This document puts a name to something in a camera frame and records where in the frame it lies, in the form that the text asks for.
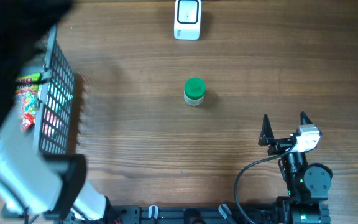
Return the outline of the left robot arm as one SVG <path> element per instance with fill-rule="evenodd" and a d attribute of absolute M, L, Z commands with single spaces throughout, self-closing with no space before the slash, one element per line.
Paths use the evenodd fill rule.
<path fill-rule="evenodd" d="M 111 204 L 85 180 L 85 157 L 36 152 L 14 106 L 16 80 L 40 52 L 37 42 L 72 5 L 0 1 L 0 196 L 7 212 L 21 218 L 62 220 L 74 211 L 86 222 L 108 223 Z"/>

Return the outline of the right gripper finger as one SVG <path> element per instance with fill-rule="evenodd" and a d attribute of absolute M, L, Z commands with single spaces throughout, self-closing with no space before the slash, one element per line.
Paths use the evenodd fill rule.
<path fill-rule="evenodd" d="M 313 122 L 309 119 L 304 111 L 300 113 L 300 122 L 301 125 L 312 125 Z"/>
<path fill-rule="evenodd" d="M 268 114 L 264 114 L 263 122 L 262 122 L 262 130 L 260 132 L 260 137 L 258 141 L 258 145 L 267 146 L 274 143 L 274 134 L 272 131 L 272 127 L 270 124 L 270 120 Z"/>

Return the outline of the green lid plastic jar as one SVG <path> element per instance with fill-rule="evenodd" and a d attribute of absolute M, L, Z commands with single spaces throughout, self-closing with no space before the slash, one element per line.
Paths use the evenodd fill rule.
<path fill-rule="evenodd" d="M 200 78 L 190 78 L 184 86 L 184 100 L 190 106 L 200 105 L 206 94 L 206 84 Z"/>

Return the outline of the Haribo gummy candy bag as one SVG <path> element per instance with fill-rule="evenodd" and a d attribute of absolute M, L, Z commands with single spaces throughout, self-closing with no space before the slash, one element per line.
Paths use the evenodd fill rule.
<path fill-rule="evenodd" d="M 35 124 L 36 114 L 39 109 L 39 84 L 41 73 L 33 73 L 16 80 L 16 108 L 19 110 L 21 131 L 25 133 Z"/>

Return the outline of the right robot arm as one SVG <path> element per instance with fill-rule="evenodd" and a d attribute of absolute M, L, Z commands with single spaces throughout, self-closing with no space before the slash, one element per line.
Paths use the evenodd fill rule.
<path fill-rule="evenodd" d="M 277 197 L 273 218 L 275 223 L 330 223 L 328 191 L 332 170 L 321 163 L 308 163 L 306 153 L 317 148 L 322 132 L 300 114 L 301 124 L 288 138 L 276 138 L 267 114 L 263 117 L 258 145 L 268 146 L 267 154 L 278 156 L 280 173 L 288 196 Z"/>

